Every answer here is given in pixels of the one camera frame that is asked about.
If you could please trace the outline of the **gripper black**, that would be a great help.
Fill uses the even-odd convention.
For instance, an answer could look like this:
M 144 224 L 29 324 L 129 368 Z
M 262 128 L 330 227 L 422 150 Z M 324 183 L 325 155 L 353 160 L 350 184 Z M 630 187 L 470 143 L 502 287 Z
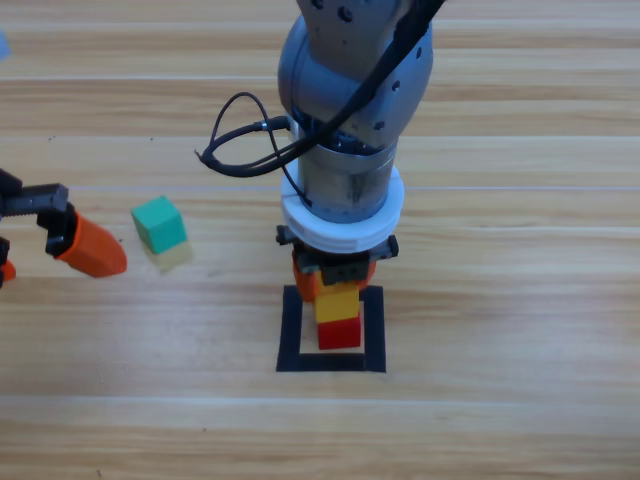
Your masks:
M 47 231 L 45 251 L 55 260 L 94 278 L 122 274 L 127 256 L 106 229 L 86 219 L 68 203 L 68 188 L 60 183 L 24 186 L 1 170 L 1 217 L 38 215 Z M 16 277 L 9 260 L 10 242 L 0 238 L 0 287 Z
M 285 225 L 278 225 L 276 241 L 293 246 L 293 273 L 298 293 L 306 303 L 313 303 L 318 293 L 319 274 L 327 286 L 358 281 L 364 290 L 376 271 L 376 262 L 397 257 L 399 243 L 390 235 L 378 245 L 356 253 L 330 253 L 304 243 Z

